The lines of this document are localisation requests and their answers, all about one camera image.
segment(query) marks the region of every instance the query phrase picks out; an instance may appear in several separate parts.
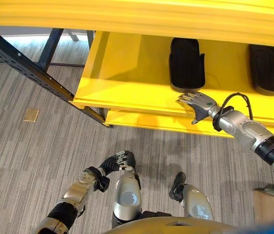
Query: robot leg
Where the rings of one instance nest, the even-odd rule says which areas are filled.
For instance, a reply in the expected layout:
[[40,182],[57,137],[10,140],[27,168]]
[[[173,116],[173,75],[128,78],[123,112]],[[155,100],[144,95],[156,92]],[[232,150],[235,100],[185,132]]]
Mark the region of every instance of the robot leg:
[[139,219],[142,208],[140,189],[139,177],[134,168],[120,176],[116,183],[112,228]]
[[177,174],[169,192],[171,199],[181,202],[184,207],[184,217],[195,217],[213,220],[213,212],[206,195],[198,188],[185,184],[185,174]]

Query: robotic arm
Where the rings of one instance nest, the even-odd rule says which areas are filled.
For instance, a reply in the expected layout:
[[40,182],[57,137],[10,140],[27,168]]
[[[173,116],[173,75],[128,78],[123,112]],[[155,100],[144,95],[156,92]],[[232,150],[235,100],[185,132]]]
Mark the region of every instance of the robotic arm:
[[85,211],[91,193],[108,189],[110,179],[106,176],[119,170],[132,171],[134,164],[133,154],[121,151],[107,158],[98,168],[85,169],[32,234],[68,234],[76,218]]
[[[236,95],[240,95],[244,99],[247,98],[243,94],[237,93]],[[181,95],[179,96],[179,102],[194,109],[196,117],[192,124],[196,124],[210,116],[217,131],[223,130],[234,136],[241,145],[254,151],[274,170],[274,135],[262,124],[247,118],[239,111],[235,111],[232,106],[219,107],[215,100],[200,92]]]

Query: shelf board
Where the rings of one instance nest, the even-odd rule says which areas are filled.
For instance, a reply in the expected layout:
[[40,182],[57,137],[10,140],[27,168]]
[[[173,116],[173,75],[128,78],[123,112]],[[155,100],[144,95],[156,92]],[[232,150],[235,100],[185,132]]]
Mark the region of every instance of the shelf board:
[[[110,125],[130,126],[149,129],[160,129],[182,133],[203,134],[219,137],[232,137],[224,131],[217,132],[212,126],[212,120],[205,120],[192,125],[193,118],[166,116],[130,111],[109,110],[106,123]],[[274,134],[274,126],[266,126]]]
[[[193,117],[176,102],[180,93],[169,86],[172,38],[97,32],[73,104],[133,112]],[[218,104],[231,93],[246,94],[254,118],[274,125],[274,96],[257,93],[250,81],[248,44],[199,40],[205,53],[206,84],[200,90]],[[241,97],[230,102],[248,113]]]
[[274,46],[274,0],[0,0],[0,25]]

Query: black rubber foot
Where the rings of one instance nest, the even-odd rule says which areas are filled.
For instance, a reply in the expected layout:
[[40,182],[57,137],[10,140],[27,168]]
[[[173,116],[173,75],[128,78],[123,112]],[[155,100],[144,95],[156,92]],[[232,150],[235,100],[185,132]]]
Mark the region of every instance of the black rubber foot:
[[176,175],[174,183],[169,191],[169,197],[175,201],[181,202],[183,200],[183,184],[185,183],[186,176],[183,172]]

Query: gray carpet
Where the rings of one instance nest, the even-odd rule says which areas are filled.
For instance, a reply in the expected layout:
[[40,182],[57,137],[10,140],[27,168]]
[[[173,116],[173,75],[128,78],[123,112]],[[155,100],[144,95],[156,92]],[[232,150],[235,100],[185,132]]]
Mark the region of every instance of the gray carpet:
[[[18,43],[37,60],[45,41]],[[86,41],[60,41],[53,62],[82,64]],[[75,92],[82,69],[51,66],[49,73]],[[36,123],[23,122],[27,108],[40,109]],[[129,127],[107,129],[0,64],[0,234],[29,233],[52,209],[80,171],[131,150],[142,185],[143,210],[183,215],[168,197],[177,172],[205,191],[215,220],[236,226],[255,222],[252,190],[274,185],[270,167],[233,139]],[[72,234],[110,228],[114,186],[95,192]]]

